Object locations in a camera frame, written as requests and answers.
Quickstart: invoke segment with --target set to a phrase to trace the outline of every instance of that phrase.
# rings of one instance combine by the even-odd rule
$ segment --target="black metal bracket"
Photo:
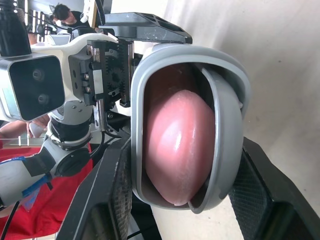
[[[106,14],[105,24],[99,28],[127,41],[177,44],[192,44],[193,41],[181,27],[149,13]]]

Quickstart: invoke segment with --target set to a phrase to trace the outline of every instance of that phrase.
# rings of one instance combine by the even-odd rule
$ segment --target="blue tape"
[[[43,184],[46,184],[48,182],[48,177],[45,175],[42,178],[40,178],[38,181],[36,181],[34,184],[32,184],[30,187],[22,191],[22,197],[28,197],[30,194],[32,194],[35,190],[40,188]]]
[[[1,164],[7,164],[9,162],[12,162],[12,161],[24,161],[26,160],[26,158],[24,156],[17,156],[17,157],[14,157],[14,158],[11,158],[11,159],[8,159],[8,160],[4,160],[2,162],[0,162],[0,165]]]

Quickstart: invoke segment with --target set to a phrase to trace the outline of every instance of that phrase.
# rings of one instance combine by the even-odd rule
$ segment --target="dark hair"
[[[69,12],[70,12],[70,8],[68,8],[66,5],[58,4],[54,8],[53,16],[58,20],[63,21],[69,17]]]

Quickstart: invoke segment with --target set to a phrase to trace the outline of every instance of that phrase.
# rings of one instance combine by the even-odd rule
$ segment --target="robotic arm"
[[[114,38],[101,33],[93,33],[82,35],[63,46],[32,48],[33,53],[26,60],[18,62],[30,67],[30,72],[33,70],[33,79],[30,79],[30,84],[35,87],[38,87],[39,83],[42,85],[41,88],[38,87],[40,91],[37,93],[38,97],[34,96],[34,92],[27,94],[30,94],[33,99],[37,97],[38,105],[50,105],[54,98],[53,94],[56,93],[50,93],[49,89],[44,87],[49,88],[50,84],[46,85],[47,81],[59,83],[60,79],[47,80],[45,76],[51,72],[36,64],[28,65],[28,61],[37,60],[39,55],[45,60],[53,58],[53,56],[59,59],[64,89],[62,94],[65,96],[65,103],[49,113],[48,130],[38,154],[30,157],[17,157],[0,163],[0,207],[2,209],[27,197],[55,177],[68,177],[77,174],[90,160],[87,143],[91,139],[92,115],[96,129],[103,132],[108,130],[105,119],[106,110],[112,109],[117,100],[121,100],[123,106],[129,106],[129,89],[123,81],[124,73],[129,69],[125,71],[123,69],[125,64],[120,62],[118,56],[121,56],[121,50],[123,50],[123,45],[119,46]],[[1,62],[5,61],[8,62],[6,58],[2,58]],[[15,64],[16,62],[13,62],[7,66],[11,81],[15,80],[13,70]],[[109,74],[113,78],[104,82],[104,78],[109,77],[105,71],[110,65],[112,65],[112,71]],[[15,88],[13,92],[17,101],[19,101],[20,95],[23,99],[23,94],[26,94],[19,92],[18,89]],[[8,91],[7,88],[1,90],[3,93]],[[2,109],[11,109],[7,96],[2,95]],[[20,107],[18,112],[24,112],[21,105],[18,104],[16,107]],[[28,118],[29,116],[21,114],[17,117],[11,113],[11,111],[3,111],[2,116],[4,117],[2,119],[31,120]]]

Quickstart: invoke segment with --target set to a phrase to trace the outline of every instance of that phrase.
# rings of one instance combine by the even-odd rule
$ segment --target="gear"
[[[122,71],[118,67],[113,67],[108,72],[108,78],[107,78],[107,88],[108,91],[114,91],[115,89],[119,88],[123,85],[123,79],[124,79],[124,71]]]

